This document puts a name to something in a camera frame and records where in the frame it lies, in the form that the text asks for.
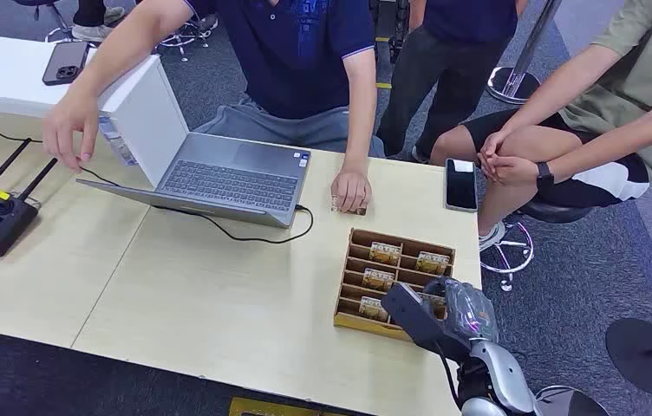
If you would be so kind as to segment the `person's right hand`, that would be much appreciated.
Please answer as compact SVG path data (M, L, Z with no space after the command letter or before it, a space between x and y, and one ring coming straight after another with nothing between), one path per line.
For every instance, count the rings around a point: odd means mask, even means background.
M510 130L502 129L486 137L478 152L479 163L483 169L492 168L490 159L497 154L497 151L511 133Z
M69 90L42 120L42 147L73 172L91 160L98 134L97 96Z

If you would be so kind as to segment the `person's left hand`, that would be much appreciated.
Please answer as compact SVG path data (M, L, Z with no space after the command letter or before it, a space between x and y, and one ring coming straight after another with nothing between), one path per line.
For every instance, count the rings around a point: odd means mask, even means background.
M535 162L515 156L479 154L482 172L492 182L501 185L535 185L538 166Z
M343 168L331 185L331 202L335 211L359 214L366 210L372 188L367 173Z

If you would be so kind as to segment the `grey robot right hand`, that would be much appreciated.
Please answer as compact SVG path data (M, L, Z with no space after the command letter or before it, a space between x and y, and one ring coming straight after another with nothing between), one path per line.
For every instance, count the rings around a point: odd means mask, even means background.
M424 287L419 296L432 306L446 309L446 316L440 321L451 333L467 341L499 341L499 328L492 302L482 290L470 283L438 276Z

